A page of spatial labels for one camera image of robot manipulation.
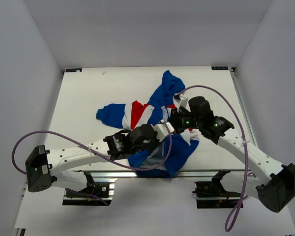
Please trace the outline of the blue white red jacket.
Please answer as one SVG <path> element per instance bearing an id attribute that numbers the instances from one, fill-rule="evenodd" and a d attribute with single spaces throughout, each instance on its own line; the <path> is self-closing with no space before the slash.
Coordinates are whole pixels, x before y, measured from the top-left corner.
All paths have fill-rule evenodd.
<path id="1" fill-rule="evenodd" d="M 175 108 L 173 96 L 183 89 L 183 81 L 167 70 L 163 73 L 161 85 L 146 104 L 138 101 L 112 103 L 99 109 L 96 119 L 110 127 L 131 130 L 143 124 L 156 125 L 161 120 L 168 121 L 171 110 Z M 198 133 L 194 129 L 186 129 L 167 138 L 152 153 L 142 151 L 130 156 L 128 162 L 130 167 L 144 169 L 136 172 L 139 177 L 173 178 L 199 142 Z"/>

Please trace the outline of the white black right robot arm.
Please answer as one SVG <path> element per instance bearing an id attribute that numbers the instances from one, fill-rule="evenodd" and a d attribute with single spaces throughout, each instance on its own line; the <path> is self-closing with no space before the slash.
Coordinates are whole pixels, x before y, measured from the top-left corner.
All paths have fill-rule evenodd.
<path id="1" fill-rule="evenodd" d="M 216 145 L 231 153 L 253 172 L 250 177 L 220 170 L 211 182 L 194 192 L 200 198 L 227 197 L 245 191 L 247 196 L 258 199 L 272 212 L 280 212 L 295 197 L 295 165 L 271 158 L 255 145 L 244 141 L 234 125 L 224 117 L 213 114 L 209 102 L 202 96 L 188 99 L 175 95 L 178 107 L 171 111 L 170 124 L 177 133 L 198 129 Z"/>

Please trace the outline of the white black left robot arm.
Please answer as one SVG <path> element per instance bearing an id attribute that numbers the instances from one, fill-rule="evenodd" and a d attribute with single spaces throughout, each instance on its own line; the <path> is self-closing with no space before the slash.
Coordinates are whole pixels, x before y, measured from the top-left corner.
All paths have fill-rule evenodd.
<path id="1" fill-rule="evenodd" d="M 90 174 L 73 171 L 73 168 L 105 161 L 117 163 L 137 153 L 151 153 L 167 136 L 164 125 L 143 124 L 88 145 L 52 150 L 44 145 L 36 146 L 25 161 L 28 191 L 41 192 L 54 186 L 89 196 L 94 191 Z"/>

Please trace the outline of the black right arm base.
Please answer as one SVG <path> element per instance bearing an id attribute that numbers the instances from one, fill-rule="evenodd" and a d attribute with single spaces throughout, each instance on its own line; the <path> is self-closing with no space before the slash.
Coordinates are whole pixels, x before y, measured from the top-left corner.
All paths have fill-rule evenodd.
<path id="1" fill-rule="evenodd" d="M 210 181 L 195 182 L 192 194 L 196 199 L 197 209 L 227 209 L 236 206 L 240 193 L 226 191 L 220 182 L 230 172 L 220 170 Z"/>

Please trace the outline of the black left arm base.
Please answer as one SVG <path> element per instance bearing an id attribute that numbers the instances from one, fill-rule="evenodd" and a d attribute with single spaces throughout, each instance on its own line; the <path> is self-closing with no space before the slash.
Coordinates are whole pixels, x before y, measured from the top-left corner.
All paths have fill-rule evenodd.
<path id="1" fill-rule="evenodd" d="M 112 182 L 95 181 L 90 172 L 83 172 L 87 185 L 80 191 L 66 189 L 62 201 L 63 206 L 104 206 L 112 201 Z"/>

